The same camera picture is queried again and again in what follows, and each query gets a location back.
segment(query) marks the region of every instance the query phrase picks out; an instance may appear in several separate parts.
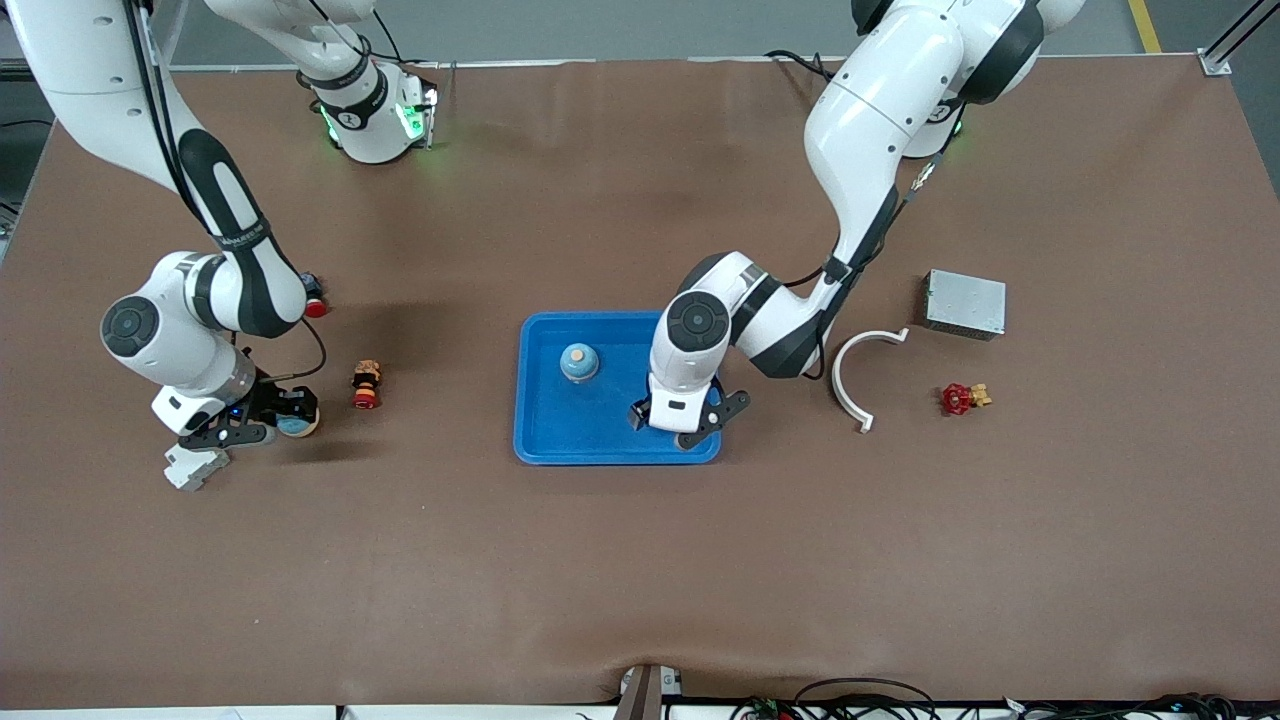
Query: metal frame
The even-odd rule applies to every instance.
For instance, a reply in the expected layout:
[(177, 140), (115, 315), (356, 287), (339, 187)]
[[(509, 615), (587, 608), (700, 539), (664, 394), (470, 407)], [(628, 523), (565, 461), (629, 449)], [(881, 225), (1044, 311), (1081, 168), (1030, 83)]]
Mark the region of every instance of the metal frame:
[(1201, 47), (1196, 51), (1201, 59), (1201, 67), (1204, 68), (1204, 74), (1213, 76), (1229, 76), (1231, 74), (1231, 65), (1226, 61), (1228, 58), (1235, 53), (1245, 40), (1260, 27), (1262, 23), (1267, 22), (1271, 15), (1280, 10), (1280, 0), (1253, 0), (1249, 9), (1245, 10), (1240, 17), (1235, 18), (1231, 24), (1222, 31), (1222, 35), (1213, 41), (1208, 47)]

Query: white connector block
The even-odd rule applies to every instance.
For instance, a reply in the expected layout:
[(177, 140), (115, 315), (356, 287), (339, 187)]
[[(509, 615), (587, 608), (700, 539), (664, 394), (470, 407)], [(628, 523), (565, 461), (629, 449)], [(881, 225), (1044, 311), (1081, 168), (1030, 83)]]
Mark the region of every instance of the white connector block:
[(169, 484), (182, 492), (196, 492), (204, 487), (209, 475), (232, 461), (225, 451), (216, 447), (192, 451), (174, 445), (164, 456), (169, 461), (169, 466), (164, 469), (164, 477), (169, 478)]

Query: green led light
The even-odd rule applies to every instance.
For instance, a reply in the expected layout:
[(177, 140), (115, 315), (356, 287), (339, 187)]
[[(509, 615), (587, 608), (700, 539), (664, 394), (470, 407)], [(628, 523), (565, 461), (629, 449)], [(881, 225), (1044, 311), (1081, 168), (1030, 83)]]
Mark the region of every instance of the green led light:
[(338, 140), (338, 131), (334, 129), (333, 120), (329, 118), (329, 113), (324, 109), (324, 105), (320, 106), (320, 117), (324, 118), (324, 124), (329, 128), (329, 140), (340, 143), (342, 141)]
[(397, 104), (396, 109), (399, 110), (401, 124), (404, 126), (404, 135), (407, 135), (410, 140), (417, 140), (426, 133), (426, 131), (422, 129), (422, 113), (415, 110), (412, 105), (404, 106)]

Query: red toy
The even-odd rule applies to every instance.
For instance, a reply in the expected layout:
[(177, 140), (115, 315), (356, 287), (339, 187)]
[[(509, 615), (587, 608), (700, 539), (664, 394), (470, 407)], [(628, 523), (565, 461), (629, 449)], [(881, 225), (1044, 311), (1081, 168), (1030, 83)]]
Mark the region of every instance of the red toy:
[(975, 384), (965, 387), (960, 383), (951, 383), (942, 388), (942, 410), (948, 415), (964, 415), (973, 407), (986, 407), (991, 405), (987, 395), (987, 386)]
[(324, 299), (324, 286), (320, 284), (320, 278), (312, 275), (311, 273), (298, 273), (298, 278), (302, 281), (302, 290), (307, 293), (307, 305), (303, 313), (307, 318), (324, 318), (329, 314), (329, 304)]

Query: gray floor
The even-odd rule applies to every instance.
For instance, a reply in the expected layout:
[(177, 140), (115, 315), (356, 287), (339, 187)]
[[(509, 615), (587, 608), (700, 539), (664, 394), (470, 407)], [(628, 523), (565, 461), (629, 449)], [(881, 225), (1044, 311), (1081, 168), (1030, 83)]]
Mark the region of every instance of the gray floor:
[[(1196, 50), (1215, 40), (1251, 0), (1147, 0), (1165, 51)], [(1258, 28), (1231, 56), (1231, 82), (1249, 120), (1271, 184), (1280, 195), (1280, 18)]]
[[(845, 55), (856, 42), (849, 0), (381, 0), (379, 13), (406, 58), (476, 60), (653, 60), (759, 55), (780, 47)], [(372, 22), (357, 26), (388, 49)], [(1044, 53), (1142, 53), (1126, 0), (1088, 0)], [(274, 47), (189, 0), (175, 65), (283, 63)]]

